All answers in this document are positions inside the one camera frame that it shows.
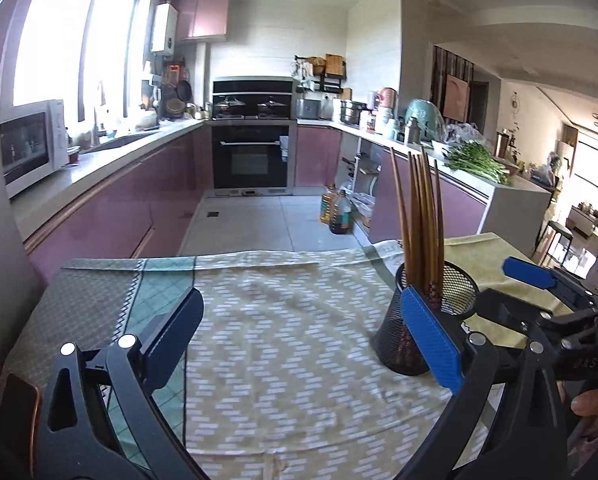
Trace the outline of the pink wall cabinet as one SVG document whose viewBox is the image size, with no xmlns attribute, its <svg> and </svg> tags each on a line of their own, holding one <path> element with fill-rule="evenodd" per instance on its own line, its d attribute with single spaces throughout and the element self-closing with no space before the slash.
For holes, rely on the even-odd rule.
<svg viewBox="0 0 598 480">
<path fill-rule="evenodd" d="M 229 24 L 229 0 L 172 0 L 177 10 L 175 41 L 222 41 Z"/>
</svg>

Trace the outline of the kitchen faucet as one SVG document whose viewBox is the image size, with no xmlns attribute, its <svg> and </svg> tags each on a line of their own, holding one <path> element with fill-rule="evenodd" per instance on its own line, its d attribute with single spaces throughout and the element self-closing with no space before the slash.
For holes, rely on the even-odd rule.
<svg viewBox="0 0 598 480">
<path fill-rule="evenodd" d="M 102 126 L 101 107 L 94 106 L 92 108 L 93 126 L 91 130 L 92 146 L 101 144 L 101 137 L 106 136 L 105 128 Z"/>
</svg>

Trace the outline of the green leafy vegetables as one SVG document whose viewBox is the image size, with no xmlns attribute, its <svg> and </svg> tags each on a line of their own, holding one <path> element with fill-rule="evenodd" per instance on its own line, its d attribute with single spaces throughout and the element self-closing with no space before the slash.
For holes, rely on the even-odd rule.
<svg viewBox="0 0 598 480">
<path fill-rule="evenodd" d="M 505 184 L 509 172 L 485 147 L 474 141 L 460 142 L 444 151 L 445 163 L 452 170 L 473 174 L 484 180 Z"/>
</svg>

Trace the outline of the bamboo chopstick red end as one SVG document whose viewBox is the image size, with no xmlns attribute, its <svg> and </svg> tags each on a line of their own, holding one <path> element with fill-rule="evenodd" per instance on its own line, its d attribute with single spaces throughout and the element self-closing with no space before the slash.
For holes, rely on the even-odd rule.
<svg viewBox="0 0 598 480">
<path fill-rule="evenodd" d="M 427 204 L 425 182 L 421 172 L 421 156 L 413 158 L 413 169 L 416 179 L 417 200 L 417 232 L 419 235 L 419 260 L 421 260 L 421 292 L 425 294 L 428 288 L 428 263 L 427 263 Z"/>
<path fill-rule="evenodd" d="M 436 185 L 436 214 L 437 214 L 437 237 L 438 237 L 438 295 L 443 294 L 444 283 L 444 220 L 442 205 L 442 190 L 438 162 L 435 159 L 435 185 Z"/>
<path fill-rule="evenodd" d="M 431 217 L 431 288 L 435 291 L 435 295 L 440 295 L 440 249 L 439 249 L 439 222 L 438 222 L 438 211 L 437 211 L 437 199 L 435 192 L 435 179 L 433 179 L 433 172 L 429 162 L 429 157 L 425 156 L 425 163 L 427 167 L 427 180 L 429 184 L 429 204 L 430 204 L 430 217 Z"/>
<path fill-rule="evenodd" d="M 411 184 L 411 246 L 412 246 L 412 271 L 410 277 L 412 284 L 417 289 L 423 286 L 424 271 L 421 270 L 421 204 L 419 203 L 419 183 L 417 170 L 417 157 L 410 154 L 410 184 Z"/>
<path fill-rule="evenodd" d="M 407 221 L 407 212 L 405 208 L 404 202 L 404 195 L 403 195 L 403 188 L 402 182 L 400 177 L 399 165 L 397 162 L 397 156 L 395 156 L 395 150 L 393 148 L 389 148 L 391 162 L 392 162 L 392 169 L 393 169 L 393 179 L 395 179 L 395 193 L 397 193 L 397 205 L 398 205 L 398 214 L 400 220 L 400 230 L 402 236 L 402 248 L 403 248 L 403 271 L 402 271 L 402 278 L 401 284 L 403 287 L 406 287 L 409 284 L 407 281 L 407 271 L 410 267 L 410 256 L 411 254 L 411 244 L 410 244 L 410 232 L 409 232 L 409 222 Z"/>
<path fill-rule="evenodd" d="M 429 184 L 428 184 L 428 174 L 427 174 L 427 167 L 425 163 L 425 152 L 421 152 L 421 172 L 423 173 L 423 180 L 425 182 L 425 191 L 426 191 L 426 204 L 427 204 L 427 263 L 428 263 L 428 288 L 427 294 L 429 296 L 433 296 L 435 291 L 431 288 L 431 234 L 433 234 L 433 230 L 431 229 L 431 217 L 430 217 L 430 204 L 429 204 Z"/>
</svg>

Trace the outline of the white water heater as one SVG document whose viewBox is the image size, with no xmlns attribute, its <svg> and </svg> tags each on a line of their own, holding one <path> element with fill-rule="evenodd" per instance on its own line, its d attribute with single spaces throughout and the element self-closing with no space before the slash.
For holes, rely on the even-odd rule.
<svg viewBox="0 0 598 480">
<path fill-rule="evenodd" d="M 177 10 L 170 3 L 158 4 L 155 9 L 150 51 L 159 55 L 173 55 L 176 31 Z"/>
</svg>

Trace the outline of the black range hood stove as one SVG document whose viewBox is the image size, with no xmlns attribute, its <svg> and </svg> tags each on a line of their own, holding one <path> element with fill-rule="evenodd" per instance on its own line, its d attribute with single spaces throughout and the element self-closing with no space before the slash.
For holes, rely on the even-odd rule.
<svg viewBox="0 0 598 480">
<path fill-rule="evenodd" d="M 212 83 L 213 119 L 295 118 L 297 81 L 291 77 L 225 77 Z"/>
</svg>

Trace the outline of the pink thermos jug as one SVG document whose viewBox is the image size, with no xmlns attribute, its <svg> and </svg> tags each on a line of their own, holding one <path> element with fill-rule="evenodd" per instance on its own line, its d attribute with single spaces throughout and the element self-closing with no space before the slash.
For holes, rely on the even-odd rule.
<svg viewBox="0 0 598 480">
<path fill-rule="evenodd" d="M 398 93 L 395 91 L 395 89 L 389 87 L 381 89 L 378 93 L 378 107 L 394 110 L 397 97 Z"/>
</svg>

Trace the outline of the wall spice rack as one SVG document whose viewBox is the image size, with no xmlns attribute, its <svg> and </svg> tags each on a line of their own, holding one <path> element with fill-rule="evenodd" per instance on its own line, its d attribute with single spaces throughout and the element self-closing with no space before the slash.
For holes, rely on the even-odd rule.
<svg viewBox="0 0 598 480">
<path fill-rule="evenodd" d="M 296 89 L 303 92 L 341 94 L 347 80 L 347 63 L 343 56 L 326 53 L 324 56 L 293 57 L 293 78 Z"/>
</svg>

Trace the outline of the brown phone on table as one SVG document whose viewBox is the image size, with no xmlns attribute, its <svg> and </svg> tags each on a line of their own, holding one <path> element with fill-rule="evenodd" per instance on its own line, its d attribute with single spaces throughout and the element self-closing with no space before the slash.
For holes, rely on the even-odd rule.
<svg viewBox="0 0 598 480">
<path fill-rule="evenodd" d="M 0 405 L 0 440 L 30 479 L 34 478 L 40 406 L 39 388 L 8 374 Z"/>
</svg>

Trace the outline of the black mesh utensil holder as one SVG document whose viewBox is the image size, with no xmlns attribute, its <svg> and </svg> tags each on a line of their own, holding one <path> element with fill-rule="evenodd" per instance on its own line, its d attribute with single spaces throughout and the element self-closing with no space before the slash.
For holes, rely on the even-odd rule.
<svg viewBox="0 0 598 480">
<path fill-rule="evenodd" d="M 406 284 L 404 266 L 395 271 L 395 292 L 373 339 L 381 364 L 405 376 L 419 376 L 441 370 L 448 358 L 459 366 L 460 351 L 443 327 L 443 322 L 462 324 L 474 311 L 479 288 L 467 272 L 451 262 L 444 263 L 442 292 L 421 295 Z"/>
</svg>

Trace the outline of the cooking oil bottle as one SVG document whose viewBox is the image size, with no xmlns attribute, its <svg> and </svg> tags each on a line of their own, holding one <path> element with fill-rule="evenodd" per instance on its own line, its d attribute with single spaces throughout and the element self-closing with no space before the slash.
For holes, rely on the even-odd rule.
<svg viewBox="0 0 598 480">
<path fill-rule="evenodd" d="M 333 205 L 337 196 L 337 186 L 329 184 L 321 195 L 320 222 L 324 224 L 331 222 L 331 213 L 333 212 Z"/>
</svg>

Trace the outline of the black stool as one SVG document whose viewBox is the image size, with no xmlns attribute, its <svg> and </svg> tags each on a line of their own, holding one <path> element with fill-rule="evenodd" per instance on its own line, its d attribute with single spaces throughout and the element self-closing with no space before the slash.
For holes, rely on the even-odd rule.
<svg viewBox="0 0 598 480">
<path fill-rule="evenodd" d="M 540 263 L 550 260 L 563 266 L 572 247 L 572 231 L 555 220 L 549 220 L 542 233 L 541 241 L 545 243 L 545 248 Z"/>
</svg>

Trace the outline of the teal electric kettle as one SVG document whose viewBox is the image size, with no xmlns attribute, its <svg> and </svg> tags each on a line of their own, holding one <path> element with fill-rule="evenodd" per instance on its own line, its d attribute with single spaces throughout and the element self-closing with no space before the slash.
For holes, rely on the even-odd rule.
<svg viewBox="0 0 598 480">
<path fill-rule="evenodd" d="M 447 134 L 445 122 L 436 105 L 430 101 L 415 99 L 405 113 L 407 142 L 442 142 Z"/>
</svg>

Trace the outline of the white microwave oven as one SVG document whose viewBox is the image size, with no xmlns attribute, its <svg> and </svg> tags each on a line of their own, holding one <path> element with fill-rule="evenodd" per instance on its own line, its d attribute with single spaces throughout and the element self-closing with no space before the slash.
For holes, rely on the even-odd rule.
<svg viewBox="0 0 598 480">
<path fill-rule="evenodd" d="M 64 102 L 14 106 L 0 118 L 3 177 L 9 198 L 68 164 Z"/>
</svg>

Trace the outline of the black built-in oven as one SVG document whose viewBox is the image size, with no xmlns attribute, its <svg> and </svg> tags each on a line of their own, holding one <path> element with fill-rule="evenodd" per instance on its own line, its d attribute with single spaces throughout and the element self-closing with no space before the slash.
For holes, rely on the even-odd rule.
<svg viewBox="0 0 598 480">
<path fill-rule="evenodd" d="M 240 122 L 211 128 L 213 186 L 219 190 L 285 190 L 291 175 L 290 124 Z"/>
</svg>

